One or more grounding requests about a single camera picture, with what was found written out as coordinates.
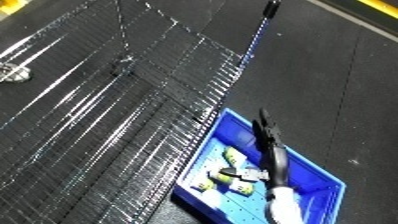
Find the black floor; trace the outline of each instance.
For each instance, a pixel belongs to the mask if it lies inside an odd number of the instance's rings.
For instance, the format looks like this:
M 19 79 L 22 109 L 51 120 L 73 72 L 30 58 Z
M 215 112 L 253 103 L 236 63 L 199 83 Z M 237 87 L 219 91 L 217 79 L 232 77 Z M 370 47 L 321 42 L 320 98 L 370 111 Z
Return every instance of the black floor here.
M 0 51 L 78 2 L 31 3 L 0 23 Z M 262 0 L 149 2 L 239 53 L 264 6 Z M 287 145 L 347 183 L 338 223 L 397 223 L 397 58 L 396 42 L 305 0 L 286 1 L 226 106 L 248 119 L 266 107 Z M 208 223 L 180 204 L 167 197 L 150 223 Z

